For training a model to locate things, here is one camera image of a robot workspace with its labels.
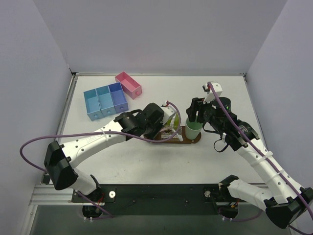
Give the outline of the pink white toothbrush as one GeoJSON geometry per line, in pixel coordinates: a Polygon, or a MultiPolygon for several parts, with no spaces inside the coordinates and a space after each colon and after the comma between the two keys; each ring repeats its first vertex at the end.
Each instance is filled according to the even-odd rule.
{"type": "Polygon", "coordinates": [[[196,112],[196,117],[195,117],[195,122],[198,122],[198,114],[199,114],[199,112],[197,111],[196,112]]]}

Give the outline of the green plastic cup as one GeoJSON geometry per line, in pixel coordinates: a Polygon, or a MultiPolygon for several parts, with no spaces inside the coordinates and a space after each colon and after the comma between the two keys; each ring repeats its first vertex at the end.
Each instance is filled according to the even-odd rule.
{"type": "Polygon", "coordinates": [[[199,122],[191,122],[189,118],[186,119],[185,123],[185,136],[189,140],[194,140],[202,129],[202,124],[199,122]]]}

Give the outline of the yellow green toothpaste tube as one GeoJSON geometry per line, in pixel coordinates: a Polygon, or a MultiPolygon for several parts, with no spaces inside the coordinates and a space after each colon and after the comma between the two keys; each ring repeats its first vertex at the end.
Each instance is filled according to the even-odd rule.
{"type": "Polygon", "coordinates": [[[170,126],[174,129],[177,129],[179,125],[179,116],[176,114],[170,121],[170,126]]]}

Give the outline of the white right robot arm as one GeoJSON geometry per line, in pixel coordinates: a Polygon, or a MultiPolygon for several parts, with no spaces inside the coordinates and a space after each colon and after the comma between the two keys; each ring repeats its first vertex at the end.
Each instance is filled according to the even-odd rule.
{"type": "Polygon", "coordinates": [[[261,189],[230,175],[219,182],[220,197],[249,202],[264,211],[273,224],[285,229],[312,203],[312,188],[302,187],[285,172],[251,125],[232,113],[229,98],[220,97],[220,102],[223,108],[216,99],[205,103],[203,98],[193,98],[186,110],[188,118],[202,125],[209,123],[212,133],[242,156],[267,185],[261,189]]]}

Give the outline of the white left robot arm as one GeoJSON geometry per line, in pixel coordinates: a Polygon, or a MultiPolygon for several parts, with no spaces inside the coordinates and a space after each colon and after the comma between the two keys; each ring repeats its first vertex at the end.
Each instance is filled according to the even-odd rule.
{"type": "Polygon", "coordinates": [[[93,132],[91,136],[59,144],[51,142],[46,151],[44,166],[56,190],[72,188],[89,201],[100,197],[100,186],[92,175],[86,175],[77,166],[94,154],[133,136],[153,140],[166,123],[167,108],[155,103],[143,110],[123,112],[114,120],[93,132]]]}

